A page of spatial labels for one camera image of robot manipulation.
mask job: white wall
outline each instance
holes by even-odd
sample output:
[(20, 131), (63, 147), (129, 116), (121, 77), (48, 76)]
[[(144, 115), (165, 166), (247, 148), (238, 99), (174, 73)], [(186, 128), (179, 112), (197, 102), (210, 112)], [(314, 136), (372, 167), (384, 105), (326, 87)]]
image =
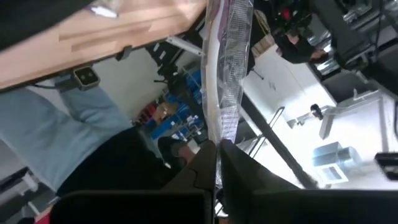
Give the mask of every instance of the white wall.
[(256, 60), (254, 69), (264, 80), (251, 72), (244, 81), (245, 93), (264, 116), (271, 116), (284, 106), (283, 117), (290, 120), (308, 113), (315, 103), (319, 107), (335, 105), (307, 64), (287, 62), (275, 52), (276, 48), (272, 46)]
[(191, 52), (186, 52), (185, 51), (181, 55), (180, 59), (175, 64), (176, 64), (176, 66), (178, 68), (181, 68), (182, 66), (188, 65), (191, 62), (198, 62), (199, 65), (200, 65), (200, 60), (201, 60), (201, 57), (199, 57), (199, 56), (197, 56), (197, 55), (195, 55), (195, 54), (193, 54)]
[(165, 88), (163, 83), (154, 83), (162, 77), (145, 49), (131, 52), (129, 58), (120, 62), (112, 58), (97, 63), (94, 69), (101, 77), (100, 86), (132, 118)]

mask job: white panel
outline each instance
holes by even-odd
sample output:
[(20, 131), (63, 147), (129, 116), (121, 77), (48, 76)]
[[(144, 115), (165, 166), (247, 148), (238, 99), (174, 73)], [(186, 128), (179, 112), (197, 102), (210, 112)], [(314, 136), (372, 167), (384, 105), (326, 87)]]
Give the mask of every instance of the white panel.
[(256, 60), (255, 70), (261, 80), (251, 72), (245, 80), (244, 91), (255, 105), (266, 110), (265, 116), (284, 106), (286, 120), (294, 119), (310, 111), (313, 104), (319, 107), (335, 102), (320, 82), (315, 78), (307, 64), (294, 65), (276, 53), (272, 46)]

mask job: equipment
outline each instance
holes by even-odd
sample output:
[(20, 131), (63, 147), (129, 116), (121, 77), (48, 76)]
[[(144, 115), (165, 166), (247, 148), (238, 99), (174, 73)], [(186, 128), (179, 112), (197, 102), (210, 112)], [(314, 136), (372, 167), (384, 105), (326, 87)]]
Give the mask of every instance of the equipment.
[(187, 85), (187, 79), (184, 75), (178, 73), (176, 65), (163, 65), (158, 71), (162, 74), (163, 80), (155, 80), (157, 83), (167, 84), (167, 88), (171, 95), (177, 97), (182, 102), (186, 103), (194, 115), (197, 115), (204, 123), (204, 129), (207, 129), (205, 115), (201, 105), (199, 105), (193, 97)]
[[(298, 4), (302, 5), (300, 9), (297, 9)], [(392, 58), (398, 56), (398, 25), (392, 15), (396, 14), (395, 5), (394, 1), (383, 0), (370, 3), (340, 0), (292, 1), (284, 5), (280, 11), (293, 11), (296, 12), (296, 16), (289, 19), (285, 25), (281, 25), (281, 30), (286, 33), (292, 29), (299, 29), (303, 25), (300, 21), (308, 17), (308, 12), (316, 14), (330, 35), (318, 40), (319, 46), (330, 42), (330, 53), (334, 53), (335, 61), (318, 66), (322, 67), (323, 71), (328, 70), (327, 73), (321, 72), (321, 80), (324, 76), (339, 71), (350, 73), (358, 76), (368, 86), (379, 88), (398, 99), (398, 69), (392, 61)], [(351, 12), (354, 10), (361, 11), (360, 16), (353, 16)], [(395, 34), (387, 34), (386, 30), (385, 34), (382, 34), (382, 30), (388, 27), (391, 27), (389, 31), (393, 30)]]

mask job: metal bracket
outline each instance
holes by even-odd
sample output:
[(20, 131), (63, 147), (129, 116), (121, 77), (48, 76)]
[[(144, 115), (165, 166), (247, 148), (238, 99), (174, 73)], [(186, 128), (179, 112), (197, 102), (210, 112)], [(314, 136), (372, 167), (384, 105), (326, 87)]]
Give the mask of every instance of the metal bracket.
[(187, 52), (191, 52), (197, 56), (202, 56), (202, 54), (203, 54), (201, 48), (197, 47), (194, 44), (189, 43), (186, 40), (176, 37), (176, 36), (171, 36), (171, 37), (166, 38), (166, 42), (169, 44), (172, 44), (176, 47), (179, 47), (183, 50), (186, 50)]
[(131, 45), (125, 46), (123, 50), (119, 53), (117, 53), (114, 57), (115, 59), (120, 62), (121, 60), (124, 60), (130, 56), (130, 53), (133, 51)]

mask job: red object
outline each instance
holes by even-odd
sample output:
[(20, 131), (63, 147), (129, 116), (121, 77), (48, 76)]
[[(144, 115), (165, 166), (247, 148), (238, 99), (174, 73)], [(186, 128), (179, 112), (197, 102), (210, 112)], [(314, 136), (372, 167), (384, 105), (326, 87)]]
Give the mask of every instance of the red object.
[(35, 224), (50, 224), (50, 213), (35, 222)]
[(288, 9), (284, 9), (282, 10), (282, 16), (285, 20), (289, 20), (290, 19), (290, 11)]
[(145, 124), (148, 120), (152, 119), (152, 115), (156, 112), (156, 105), (154, 103), (149, 103), (144, 109), (141, 110), (138, 121)]

